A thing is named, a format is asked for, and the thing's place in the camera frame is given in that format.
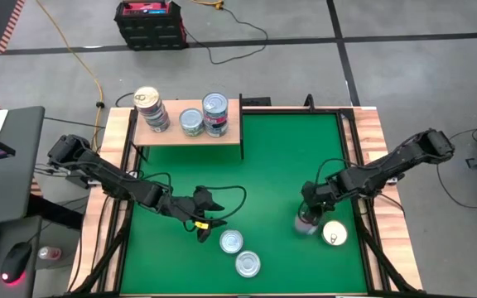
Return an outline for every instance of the gray floor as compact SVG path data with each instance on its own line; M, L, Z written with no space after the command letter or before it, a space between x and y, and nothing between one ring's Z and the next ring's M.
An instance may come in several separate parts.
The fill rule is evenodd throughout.
M118 0L44 0L73 46L121 45L113 22ZM201 41L263 38L225 12L180 0L185 25ZM477 1L335 0L344 36L389 36L477 32ZM270 37L333 36L325 0L228 0L241 20ZM61 39L34 1L26 2L10 49L62 47ZM214 49L221 60L257 47ZM348 44L361 104L377 106L388 146L428 127L449 136L477 127L477 40ZM271 96L274 105L350 105L336 46L269 46L243 60L214 66L205 49L105 52L81 55L104 87L107 106L141 85L157 87L164 99L199 99L209 91L229 97ZM0 102L4 108L43 105L56 118L92 123L98 94L93 80L69 54L0 56ZM44 123L39 162L61 134L91 137L89 127ZM477 205L477 171L464 159L477 152L469 134L455 138L457 154L441 168L450 192ZM85 191L60 178L38 177L46 197L60 202ZM402 203L417 265L431 293L477 296L477 209L446 197L434 166L419 166L400 182ZM60 294L68 267L38 274L35 296Z

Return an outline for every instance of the wooden shelf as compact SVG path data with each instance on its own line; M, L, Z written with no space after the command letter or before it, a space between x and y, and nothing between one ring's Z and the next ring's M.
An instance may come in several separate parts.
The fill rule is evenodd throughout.
M183 133L180 125L180 114L187 108L202 110L200 99L163 100L169 113L171 125L164 132L154 132L145 119L138 114L133 143L136 146L194 146L194 145L239 145L240 144L240 107L238 99L230 99L228 105L228 132L222 137L210 137L203 132L197 137L189 137Z

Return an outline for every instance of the green table surface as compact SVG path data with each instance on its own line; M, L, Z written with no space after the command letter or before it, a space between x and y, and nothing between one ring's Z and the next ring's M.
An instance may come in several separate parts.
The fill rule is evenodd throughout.
M152 147L146 174L172 175L174 195L192 195L196 185L242 185L248 190L244 207L216 228L205 243L187 233L181 222L136 206L124 265L123 294L276 294L366 292L354 217L349 201L336 205L327 219L348 229L346 243L326 244L319 235L294 229L300 190L314 180L319 164L343 158L335 115L244 115L245 157L238 146ZM340 170L328 163L321 177ZM215 190L214 200L235 208L240 190ZM261 270L243 278L235 270L235 255L223 252L219 236L227 228L243 235L243 250L257 253Z

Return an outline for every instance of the black crate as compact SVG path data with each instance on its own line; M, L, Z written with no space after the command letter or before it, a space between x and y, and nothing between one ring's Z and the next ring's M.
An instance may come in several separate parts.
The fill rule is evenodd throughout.
M150 14L143 10L131 10L151 3L159 3L166 13ZM187 43L180 10L181 7L174 2L121 2L114 20L132 50L181 50L187 47Z

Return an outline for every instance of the tin can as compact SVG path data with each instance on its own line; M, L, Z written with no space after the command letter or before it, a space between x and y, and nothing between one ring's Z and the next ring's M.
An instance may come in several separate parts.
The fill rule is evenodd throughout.
M188 108L180 114L180 124L187 136L195 137L204 131L204 116L196 108Z
M219 124L228 119L228 99L220 93L205 95L202 100L204 119L211 124Z
M153 119L145 118L145 121L148 123L148 125L157 127L157 126L161 126L168 119L169 119L169 114L167 112L164 112L160 114L159 118L153 118Z
M225 230L220 235L220 247L226 253L237 253L242 248L244 240L237 230Z
M42 260L58 260L62 256L59 248L43 247L38 251L38 257Z
M204 122L205 130L211 137L222 137L228 131L227 121L220 124L210 124Z
M235 260L235 268L242 277L254 277L261 270L261 259L255 252L243 251Z
M153 130L154 132L164 132L167 128L169 128L170 125L171 125L171 120L167 116L166 121L163 124L159 126L150 125L150 129Z
M133 94L133 104L154 132L164 132L171 125L165 105L153 87L137 89Z
M347 228L345 228L341 222L337 220L331 220L323 227L323 233L321 233L321 237L330 245L342 245L347 240Z
M153 87L141 87L133 93L133 104L140 113L154 114L161 107L159 93Z

